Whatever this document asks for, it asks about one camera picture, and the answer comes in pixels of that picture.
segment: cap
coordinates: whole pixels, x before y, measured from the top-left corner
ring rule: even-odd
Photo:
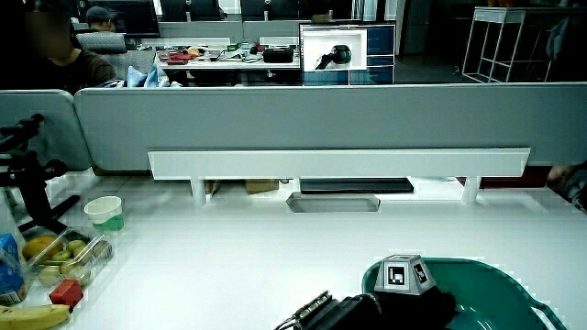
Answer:
[[[116,15],[101,6],[93,6],[85,14],[85,20],[88,24],[107,22],[110,19],[116,19]]]

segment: computer monitor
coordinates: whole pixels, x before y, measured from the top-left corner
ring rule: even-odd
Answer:
[[[333,19],[351,19],[353,0],[300,0],[300,18],[309,19],[313,15],[326,15],[332,10]]]
[[[394,24],[300,24],[303,85],[393,84]]]
[[[161,0],[161,12],[164,22],[218,21],[226,18],[218,0]]]
[[[307,0],[240,0],[240,15],[245,21],[265,20],[265,10],[269,20],[301,18],[302,2]]]
[[[61,2],[69,10],[71,18],[77,18],[78,21],[80,21],[80,22],[82,21],[82,16],[80,15],[80,11],[78,9],[77,0],[61,0]]]
[[[81,3],[84,3],[84,12],[93,6],[112,10],[116,14],[116,32],[124,34],[125,38],[160,36],[153,0],[81,0]]]

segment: green cup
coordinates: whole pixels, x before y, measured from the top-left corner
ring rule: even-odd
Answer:
[[[98,229],[120,230],[125,225],[120,197],[100,197],[86,204],[83,211]]]

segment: camera stand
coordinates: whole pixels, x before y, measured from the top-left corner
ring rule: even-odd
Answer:
[[[39,123],[43,119],[42,115],[34,115],[20,120],[16,126],[0,127],[0,152],[26,150],[28,141],[39,133]],[[32,220],[18,227],[21,233],[41,226],[59,234],[67,229],[67,226],[58,219],[80,200],[80,196],[73,195],[51,208],[45,191],[46,181],[60,177],[68,168],[58,159],[52,159],[45,166],[41,166],[37,156],[37,152],[28,151],[24,154],[11,153],[10,159],[0,159],[0,166],[8,167],[7,171],[0,172],[0,187],[16,186],[22,194],[27,213]]]

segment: marker cube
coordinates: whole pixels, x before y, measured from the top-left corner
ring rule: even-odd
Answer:
[[[67,304],[70,311],[83,298],[82,287],[77,280],[63,280],[55,290],[49,295],[51,301],[55,304]]]
[[[421,295],[436,285],[419,255],[393,255],[382,260],[374,290]]]

